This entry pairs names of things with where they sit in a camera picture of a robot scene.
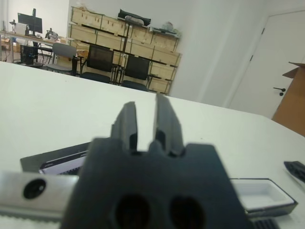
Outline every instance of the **desk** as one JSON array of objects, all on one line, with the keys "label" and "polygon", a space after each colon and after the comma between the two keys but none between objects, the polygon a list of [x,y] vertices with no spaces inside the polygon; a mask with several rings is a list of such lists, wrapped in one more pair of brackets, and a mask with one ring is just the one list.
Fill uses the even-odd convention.
[{"label": "desk", "polygon": [[[13,42],[12,42],[13,37],[24,39],[24,40],[31,41],[31,42],[47,44],[47,45],[50,45],[50,46],[52,46],[54,43],[56,43],[55,41],[51,41],[51,40],[47,40],[47,39],[39,39],[39,38],[31,37],[31,36],[16,34],[16,33],[13,33],[13,32],[0,31],[0,47],[1,47],[1,36],[9,36],[10,37],[10,45],[11,45],[11,52],[12,52],[13,60],[14,60]],[[1,48],[0,48],[0,61],[2,61],[2,49]]]},{"label": "desk", "polygon": [[[0,169],[21,171],[20,158],[110,136],[122,106],[135,101],[138,149],[153,139],[155,94],[64,74],[0,62]],[[265,117],[170,98],[184,144],[213,144],[231,178],[268,177],[295,198],[292,214],[277,218],[281,229],[305,225],[305,186],[283,162],[305,163],[305,138]],[[0,217],[10,228],[55,229],[58,224]]]}]

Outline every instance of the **computer monitor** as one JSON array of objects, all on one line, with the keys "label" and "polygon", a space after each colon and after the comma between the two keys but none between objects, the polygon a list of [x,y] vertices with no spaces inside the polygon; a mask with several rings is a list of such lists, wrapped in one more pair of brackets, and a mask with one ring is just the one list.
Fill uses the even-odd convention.
[{"label": "computer monitor", "polygon": [[18,23],[29,25],[29,30],[42,33],[42,19],[18,13]]}]

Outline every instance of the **door handle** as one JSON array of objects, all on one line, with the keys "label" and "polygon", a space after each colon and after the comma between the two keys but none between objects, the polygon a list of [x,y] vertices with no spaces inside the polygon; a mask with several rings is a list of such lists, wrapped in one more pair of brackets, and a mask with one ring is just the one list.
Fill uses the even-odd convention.
[{"label": "door handle", "polygon": [[286,91],[285,88],[277,88],[277,87],[274,87],[274,89],[281,90],[282,92],[285,92],[285,91]]},{"label": "door handle", "polygon": [[282,91],[282,92],[280,92],[280,96],[283,96],[283,95],[284,95],[284,93],[283,93],[283,92],[285,92],[285,91],[286,91],[286,89],[285,89],[285,88],[277,88],[277,87],[274,87],[274,89],[277,89],[277,90]]}]

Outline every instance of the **wooden shelf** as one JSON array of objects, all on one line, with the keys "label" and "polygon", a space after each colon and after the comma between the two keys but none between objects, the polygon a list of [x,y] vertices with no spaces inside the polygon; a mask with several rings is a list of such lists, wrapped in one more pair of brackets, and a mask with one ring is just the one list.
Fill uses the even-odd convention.
[{"label": "wooden shelf", "polygon": [[145,58],[151,62],[149,74],[158,77],[152,78],[149,91],[169,93],[182,56],[175,52],[178,38],[151,32],[149,27],[129,24],[125,19],[114,19],[75,7],[72,11],[69,34],[73,41],[70,45],[85,51],[90,45],[109,48],[115,52],[115,62],[123,67],[129,55]]}]

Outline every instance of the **black office chair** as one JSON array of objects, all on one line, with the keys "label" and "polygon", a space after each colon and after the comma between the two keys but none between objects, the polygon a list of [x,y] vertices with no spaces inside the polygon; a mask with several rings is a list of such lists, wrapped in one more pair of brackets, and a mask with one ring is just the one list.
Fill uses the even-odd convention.
[{"label": "black office chair", "polygon": [[[104,72],[112,72],[113,51],[96,45],[90,45],[88,58],[86,60],[87,67],[98,69]],[[102,83],[109,83],[110,77],[97,73],[81,73],[81,78],[94,80]]]},{"label": "black office chair", "polygon": [[127,75],[129,77],[147,80],[146,86],[141,83],[136,83],[129,80],[123,80],[122,86],[128,87],[140,91],[148,91],[147,85],[149,84],[149,64],[150,61],[147,59],[143,59],[141,57],[129,56],[127,60],[127,65],[123,75]]}]

